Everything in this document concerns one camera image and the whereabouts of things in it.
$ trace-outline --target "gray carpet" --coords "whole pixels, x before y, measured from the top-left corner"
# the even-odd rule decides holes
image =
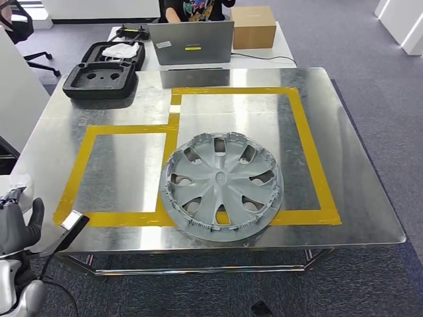
[[[409,57],[373,15],[378,0],[237,0],[270,5],[300,67],[324,67],[335,79],[409,239],[394,248],[341,250],[304,276],[286,274],[125,277],[92,281],[61,264],[49,275],[76,296],[82,316],[252,316],[263,300],[273,316],[423,316],[423,58]],[[47,49],[66,73],[111,26],[54,26],[19,45]],[[45,85],[53,74],[37,71]],[[210,261],[293,261],[299,254],[144,256],[144,265]],[[138,256],[113,257],[114,266]],[[97,259],[99,266],[106,259]],[[52,290],[43,316],[74,316]]]

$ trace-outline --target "metal table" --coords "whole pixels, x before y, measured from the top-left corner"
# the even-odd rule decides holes
[[[61,90],[66,76],[59,82],[13,171],[29,173],[45,204],[42,240],[34,251],[59,237],[57,224],[70,209],[91,219],[60,255],[73,262],[69,254],[224,249],[297,248],[307,257],[303,265],[273,267],[91,270],[96,275],[303,271],[335,248],[406,240],[323,69],[137,76],[137,88],[125,100],[70,100]],[[158,195],[163,163],[194,135],[229,131],[276,158],[285,181],[282,210],[270,226],[238,242],[208,242],[174,227]]]

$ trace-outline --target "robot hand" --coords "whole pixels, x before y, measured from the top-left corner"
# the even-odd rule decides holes
[[[39,241],[44,219],[41,198],[32,202],[26,226],[19,199],[25,188],[0,198],[0,316],[38,316],[46,296],[45,285],[30,268],[29,260],[50,256],[68,248],[89,219],[72,211],[63,224],[66,231],[56,243],[39,254],[25,250]]]

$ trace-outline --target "yellow tape rectangle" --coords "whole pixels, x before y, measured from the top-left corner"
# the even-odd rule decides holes
[[[305,113],[301,105],[297,88],[295,87],[202,87],[202,88],[173,88],[171,90],[171,110],[181,106],[184,94],[286,94],[297,125],[301,143],[308,165],[320,209],[316,210],[280,210],[270,225],[340,225],[341,219],[335,208],[332,193],[320,163],[313,136],[310,131]],[[76,199],[81,179],[82,179],[91,151],[97,135],[129,134],[129,133],[165,133],[166,139],[162,156],[162,165],[177,146],[179,129],[179,112],[169,114],[165,125],[90,125],[81,143],[74,166],[59,202],[54,220],[61,223],[71,210]],[[156,198],[155,212],[119,212],[94,211],[85,212],[91,227],[142,227],[142,226],[174,226],[163,208],[160,195]],[[224,213],[218,213],[218,220],[224,223]]]

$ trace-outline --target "gray laptop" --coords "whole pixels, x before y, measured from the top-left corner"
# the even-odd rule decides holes
[[[227,63],[233,21],[149,24],[160,65]]]

